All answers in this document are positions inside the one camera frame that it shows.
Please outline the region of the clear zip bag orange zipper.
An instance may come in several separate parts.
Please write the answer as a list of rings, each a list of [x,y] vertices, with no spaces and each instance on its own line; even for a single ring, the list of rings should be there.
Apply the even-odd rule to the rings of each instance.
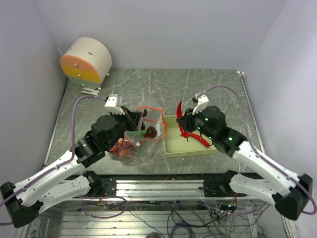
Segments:
[[[167,133],[167,125],[163,115],[164,109],[158,103],[158,101],[154,98],[148,97],[139,105],[137,111],[143,113],[144,109],[148,110],[148,117],[142,117],[141,130],[146,131],[149,126],[153,126],[156,128],[158,134],[155,138],[140,137],[139,145],[137,146],[136,156],[134,158],[127,158],[134,161],[144,161],[150,158],[151,155],[154,153],[158,141],[162,140]]]

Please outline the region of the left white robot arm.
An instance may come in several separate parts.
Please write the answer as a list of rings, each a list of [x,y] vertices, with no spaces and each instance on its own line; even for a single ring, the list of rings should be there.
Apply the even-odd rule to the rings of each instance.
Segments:
[[[77,196],[95,197],[102,187],[98,175],[88,167],[102,159],[124,137],[125,132],[139,132],[142,112],[121,107],[121,113],[103,115],[92,124],[73,149],[34,176],[0,187],[11,225],[23,227],[58,203]]]

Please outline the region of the dark purple plum bottom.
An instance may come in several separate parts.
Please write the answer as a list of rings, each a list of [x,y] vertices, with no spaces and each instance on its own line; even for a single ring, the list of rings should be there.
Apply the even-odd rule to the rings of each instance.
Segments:
[[[144,138],[155,138],[157,136],[157,130],[153,126],[149,126],[144,134]]]

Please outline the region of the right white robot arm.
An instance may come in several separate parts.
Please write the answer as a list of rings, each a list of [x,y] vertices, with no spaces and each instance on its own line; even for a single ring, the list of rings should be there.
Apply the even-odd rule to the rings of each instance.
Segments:
[[[200,112],[181,106],[176,110],[176,122],[182,135],[194,136],[201,143],[207,139],[213,146],[228,157],[240,161],[261,176],[253,179],[235,171],[223,174],[218,184],[224,196],[243,193],[273,205],[289,220],[297,220],[304,213],[313,190],[313,179],[308,174],[301,176],[282,167],[259,149],[243,134],[227,126],[225,114],[216,106],[208,106]]]

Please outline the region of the red cherry bunch with leaves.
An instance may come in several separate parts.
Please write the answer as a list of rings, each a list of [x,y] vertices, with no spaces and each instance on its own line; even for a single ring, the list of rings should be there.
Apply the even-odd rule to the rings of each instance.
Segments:
[[[126,137],[120,138],[109,151],[117,159],[134,158],[137,153],[137,146],[133,145]]]

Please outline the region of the green chili pepper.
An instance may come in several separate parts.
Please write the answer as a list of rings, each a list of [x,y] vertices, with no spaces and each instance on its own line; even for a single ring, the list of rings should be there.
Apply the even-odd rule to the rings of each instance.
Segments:
[[[141,131],[136,131],[135,132],[139,137],[144,137],[146,135],[146,131],[145,130],[141,130]]]

